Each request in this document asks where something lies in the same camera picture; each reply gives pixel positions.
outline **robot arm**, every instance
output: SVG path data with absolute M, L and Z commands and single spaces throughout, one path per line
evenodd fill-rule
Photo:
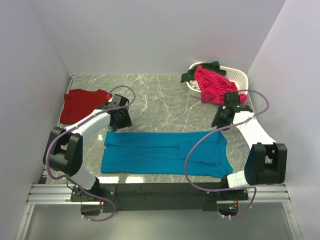
M 287 164 L 287 147 L 276 143 L 258 123 L 253 110 L 248 105 L 241 105 L 238 92 L 224 95 L 224 105 L 220 106 L 212 127 L 217 128 L 241 123 L 248 118 L 250 121 L 237 125 L 245 141 L 250 147 L 250 153 L 244 170 L 229 174 L 229 188 L 249 187 L 259 184 L 281 184 L 285 180 Z
M 115 94 L 111 99 L 111 102 L 107 102 L 106 104 L 99 106 L 81 121 L 66 128 L 55 127 L 52 129 L 45 152 L 47 152 L 53 139 L 63 132 L 76 127 L 75 130 L 59 139 L 51 150 L 49 157 L 50 167 L 56 171 L 64 173 L 85 190 L 88 190 L 93 194 L 98 194 L 100 184 L 99 179 L 92 175 L 82 164 L 83 142 L 94 135 L 97 131 L 106 127 L 109 127 L 112 131 L 130 127 L 132 123 L 128 113 L 128 108 L 104 112 L 107 109 L 125 106 L 128 102 L 127 98 Z M 83 124 L 79 128 L 77 127 L 80 122 L 92 116 L 95 116 L 92 120 Z

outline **white backdrop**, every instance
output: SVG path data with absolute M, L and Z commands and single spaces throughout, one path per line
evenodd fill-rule
M 26 0 L 1 1 L 0 35 L 0 239 L 11 240 L 69 76 Z
M 259 121 L 287 145 L 286 185 L 306 240 L 320 235 L 319 9 L 318 0 L 287 0 L 248 73 L 250 87 L 271 104 Z
M 29 0 L 70 74 L 248 72 L 285 0 Z

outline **gray marble surface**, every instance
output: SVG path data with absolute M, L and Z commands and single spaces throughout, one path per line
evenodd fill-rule
M 111 90 L 118 85 L 134 89 L 136 100 L 129 108 L 132 126 L 119 132 L 201 132 L 212 130 L 211 122 L 218 106 L 201 103 L 200 98 L 189 94 L 185 83 L 180 83 L 177 74 L 139 74 L 139 75 L 76 75 L 70 89 L 96 91 Z M 120 88 L 114 93 L 132 99 L 128 89 Z M 250 97 L 247 103 L 252 106 Z M 226 155 L 233 172 L 241 171 L 246 163 L 249 147 L 237 128 L 223 131 L 227 139 Z M 101 173 L 104 154 L 104 141 L 107 129 L 101 129 L 83 146 L 83 163 L 101 183 L 180 183 L 186 182 L 184 175 L 169 174 L 131 174 Z M 219 182 L 210 176 L 191 176 L 194 182 Z M 48 184 L 61 184 L 65 180 L 48 179 Z

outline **plastic basket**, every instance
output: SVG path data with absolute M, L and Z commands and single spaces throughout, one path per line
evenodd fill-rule
M 192 69 L 194 66 L 202 64 L 203 62 L 196 62 L 192 64 L 189 69 Z M 248 77 L 247 75 L 238 69 L 226 67 L 226 66 L 220 66 L 220 69 L 226 70 L 226 75 L 225 77 L 229 79 L 230 82 L 234 82 L 236 85 L 236 88 L 238 90 L 242 89 L 248 89 L 249 88 L 249 82 L 248 82 Z M 201 98 L 201 91 L 196 90 L 193 87 L 190 86 L 189 82 L 186 82 L 186 85 L 189 88 L 189 94 L 191 94 L 194 97 Z M 247 91 L 242 91 L 240 92 L 241 94 L 248 94 Z

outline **purple cable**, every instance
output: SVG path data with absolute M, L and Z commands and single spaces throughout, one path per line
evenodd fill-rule
M 241 216 L 243 213 L 245 213 L 249 208 L 250 206 L 252 205 L 255 197 L 256 197 L 256 194 L 257 194 L 257 188 L 255 186 L 252 186 L 252 187 L 235 187 L 235 188 L 220 188 L 220 189 L 209 189 L 209 188 L 204 188 L 204 187 L 200 187 L 196 184 L 194 184 L 189 176 L 188 176 L 188 172 L 187 172 L 187 167 L 188 167 L 188 161 L 189 161 L 189 158 L 191 156 L 191 154 L 194 152 L 194 150 L 199 146 L 199 144 L 201 144 L 207 137 L 209 137 L 210 135 L 218 132 L 218 131 L 221 131 L 221 130 L 226 130 L 226 129 L 229 129 L 229 128 L 233 128 L 233 127 L 236 127 L 236 126 L 239 126 L 241 124 L 245 124 L 247 122 L 249 122 L 252 118 L 260 115 L 260 114 L 263 114 L 265 113 L 268 109 L 269 109 L 269 101 L 268 99 L 260 92 L 258 91 L 255 91 L 255 90 L 248 90 L 248 89 L 245 89 L 245 90 L 239 90 L 237 92 L 252 92 L 252 93 L 256 93 L 258 95 L 260 95 L 266 102 L 266 107 L 264 110 L 262 111 L 259 111 L 258 113 L 255 113 L 252 117 L 249 117 L 247 118 L 246 120 L 244 121 L 241 121 L 241 122 L 238 122 L 236 124 L 230 124 L 228 126 L 223 126 L 223 127 L 220 127 L 220 128 L 217 128 L 216 130 L 213 130 L 211 132 L 209 132 L 207 135 L 205 135 L 203 138 L 201 138 L 190 150 L 189 154 L 187 155 L 186 159 L 185 159 L 185 162 L 184 162 L 184 175 L 185 175 L 185 178 L 186 180 L 191 184 L 191 186 L 193 186 L 194 188 L 196 189 L 199 189 L 201 191 L 205 191 L 205 192 L 226 192 L 226 191 L 234 191 L 234 190 L 248 190 L 248 189 L 254 189 L 254 193 L 253 193 L 253 196 L 252 196 L 252 199 L 251 201 L 249 202 L 248 206 L 242 211 L 240 212 L 239 214 L 235 215 L 235 216 L 232 216 L 231 218 L 236 218 L 236 217 L 239 217 Z
M 105 218 L 102 218 L 102 219 L 93 219 L 93 218 L 89 218 L 87 216 L 84 216 L 85 219 L 88 219 L 90 221 L 93 221 L 93 222 L 102 222 L 102 221 L 105 221 L 105 220 L 108 220 L 110 218 L 112 218 L 112 216 L 116 213 L 116 205 L 108 198 L 105 198 L 105 197 L 102 197 L 102 196 L 98 196 L 98 195 L 94 195 L 90 192 L 88 192 L 87 190 L 85 190 L 84 188 L 82 188 L 81 186 L 79 186 L 75 181 L 73 181 L 70 177 L 68 177 L 67 175 L 61 175 L 61 176 L 54 176 L 52 173 L 51 173 L 51 169 L 50 169 L 50 166 L 49 166 L 49 157 L 50 157 L 50 153 L 51 153 L 51 150 L 52 148 L 54 147 L 54 145 L 57 143 L 57 141 L 62 138 L 64 135 L 72 132 L 73 130 L 76 130 L 78 127 L 81 127 L 83 124 L 89 122 L 91 119 L 95 118 L 96 116 L 100 115 L 100 114 L 104 114 L 104 113 L 107 113 L 107 112 L 110 112 L 110 111 L 114 111 L 114 110 L 119 110 L 119 109 L 124 109 L 124 108 L 127 108 L 128 106 L 130 106 L 131 104 L 134 103 L 134 101 L 136 100 L 136 93 L 135 91 L 129 87 L 129 86 L 125 86 L 125 85 L 119 85 L 119 86 L 116 86 L 115 88 L 111 89 L 111 91 L 109 93 L 112 93 L 114 90 L 118 89 L 118 88 L 127 88 L 129 89 L 132 94 L 133 94 L 133 99 L 131 102 L 129 102 L 127 105 L 125 106 L 119 106 L 119 107 L 114 107 L 114 108 L 110 108 L 110 109 L 106 109 L 106 110 L 103 110 L 103 111 L 100 111 L 98 112 L 96 115 L 92 115 L 88 118 L 86 118 L 85 120 L 81 121 L 77 126 L 75 127 L 72 127 L 66 131 L 64 131 L 62 134 L 58 135 L 52 142 L 51 144 L 49 145 L 48 147 L 48 150 L 46 152 L 46 155 L 45 155 L 45 166 L 46 166 L 46 171 L 48 173 L 48 175 L 50 176 L 50 178 L 52 178 L 53 180 L 58 180 L 58 179 L 61 179 L 61 178 L 66 178 L 67 180 L 69 180 L 71 183 L 73 183 L 74 185 L 78 186 L 79 189 L 84 192 L 85 194 L 91 196 L 91 197 L 94 197 L 94 198 L 97 198 L 97 199 L 100 199 L 104 202 L 108 202 L 112 205 L 113 207 L 113 212 L 105 217 Z

